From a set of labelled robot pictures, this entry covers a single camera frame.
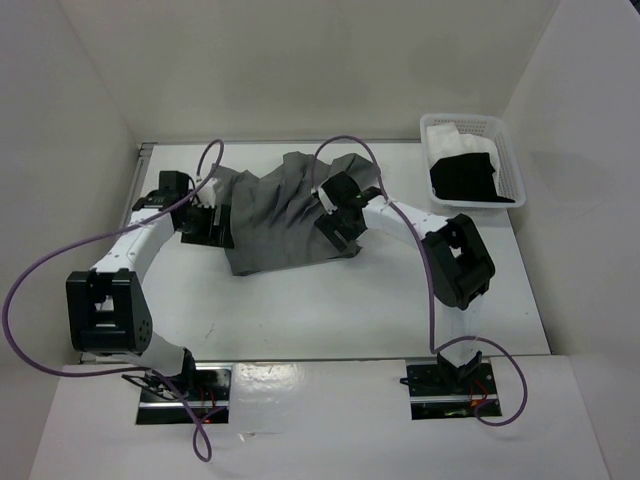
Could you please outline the grey skirt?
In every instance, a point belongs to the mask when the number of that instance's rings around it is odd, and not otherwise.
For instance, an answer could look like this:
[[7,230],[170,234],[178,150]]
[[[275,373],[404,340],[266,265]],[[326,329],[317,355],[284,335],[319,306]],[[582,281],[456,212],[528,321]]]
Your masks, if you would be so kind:
[[374,165],[356,153],[329,164],[313,159],[311,154],[287,153],[262,177],[248,170],[217,169],[216,203],[230,207],[234,247],[225,253],[233,275],[310,266],[359,253],[355,242],[339,251],[315,226],[325,210],[311,194],[312,182],[344,172],[361,188],[368,187],[375,177]]

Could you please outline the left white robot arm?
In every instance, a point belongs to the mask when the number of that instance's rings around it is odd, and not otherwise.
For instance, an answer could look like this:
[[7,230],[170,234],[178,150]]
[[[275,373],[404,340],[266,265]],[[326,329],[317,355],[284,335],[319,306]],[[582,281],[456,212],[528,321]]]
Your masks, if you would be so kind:
[[133,205],[127,228],[103,258],[66,280],[72,346],[158,371],[174,398],[190,398],[199,386],[196,362],[155,332],[142,283],[175,234],[186,244],[233,247],[231,207],[204,202],[188,174],[163,171],[157,188]]

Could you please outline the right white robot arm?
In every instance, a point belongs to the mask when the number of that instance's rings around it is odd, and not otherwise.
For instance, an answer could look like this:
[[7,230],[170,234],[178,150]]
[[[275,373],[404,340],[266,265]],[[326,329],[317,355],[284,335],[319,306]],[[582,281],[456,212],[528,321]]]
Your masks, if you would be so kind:
[[339,251],[367,231],[378,231],[415,247],[427,277],[429,349],[438,381],[459,393],[473,380],[482,352],[478,324],[494,262],[473,220],[436,215],[386,198],[375,186],[360,189],[346,173],[326,180],[312,195],[323,214],[315,226]]

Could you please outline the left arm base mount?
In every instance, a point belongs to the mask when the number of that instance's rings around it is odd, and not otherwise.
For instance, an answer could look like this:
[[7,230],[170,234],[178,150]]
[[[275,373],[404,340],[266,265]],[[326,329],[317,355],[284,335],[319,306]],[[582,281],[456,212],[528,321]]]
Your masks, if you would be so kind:
[[[140,389],[137,425],[192,423],[182,402],[159,379],[148,374],[123,374],[122,379]],[[232,367],[224,364],[198,365],[191,386],[177,378],[171,379],[195,416],[204,424],[229,422],[231,380]]]

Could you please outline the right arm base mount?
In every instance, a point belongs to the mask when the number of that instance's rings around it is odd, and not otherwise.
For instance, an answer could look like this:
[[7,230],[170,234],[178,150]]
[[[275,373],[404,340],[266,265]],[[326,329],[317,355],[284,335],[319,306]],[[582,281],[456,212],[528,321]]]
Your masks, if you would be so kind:
[[473,418],[477,407],[481,417],[502,415],[493,369],[483,361],[457,386],[448,386],[435,360],[406,363],[399,383],[409,394],[411,419],[444,420]]

